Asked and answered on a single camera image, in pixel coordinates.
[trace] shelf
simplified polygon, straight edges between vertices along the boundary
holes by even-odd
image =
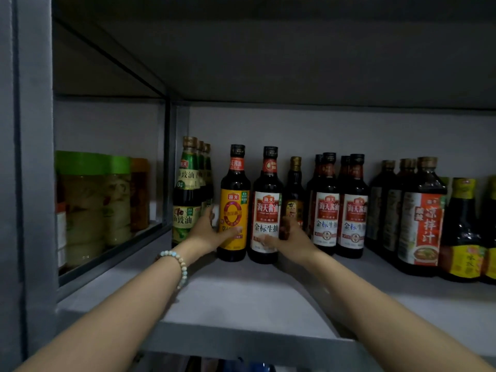
[[[169,247],[167,233],[61,301],[59,330],[102,302],[148,266],[156,253]],[[494,287],[409,277],[368,250],[360,260],[338,259],[475,352],[496,361]],[[206,256],[143,348],[336,371],[377,369],[363,346],[346,337],[342,325],[329,320],[327,315],[336,311],[326,295],[312,278],[284,260],[277,268],[248,258],[225,263]]]

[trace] right arm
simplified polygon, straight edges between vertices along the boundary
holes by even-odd
[[[302,265],[334,294],[347,312],[351,330],[384,370],[495,371],[454,338],[318,250],[294,218],[285,222],[288,240],[266,236],[264,244]]]

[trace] left arm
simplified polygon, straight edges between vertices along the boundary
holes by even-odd
[[[221,234],[207,209],[189,237],[174,248],[189,266],[241,231]],[[181,278],[173,257],[160,258],[23,363],[16,372],[108,372],[129,367],[138,348],[161,318]]]

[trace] beaded bracelet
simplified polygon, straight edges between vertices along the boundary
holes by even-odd
[[[181,266],[181,280],[177,284],[177,289],[180,290],[186,285],[186,280],[188,279],[188,268],[186,267],[186,263],[184,262],[183,258],[179,256],[179,253],[174,252],[173,250],[165,250],[163,252],[160,252],[160,257],[165,256],[175,257],[176,260],[179,262],[179,265]]]

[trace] clear plastic container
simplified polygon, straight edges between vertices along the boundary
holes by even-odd
[[[103,184],[105,156],[57,151],[56,165],[65,192],[66,260],[70,268],[102,254],[105,248]]]

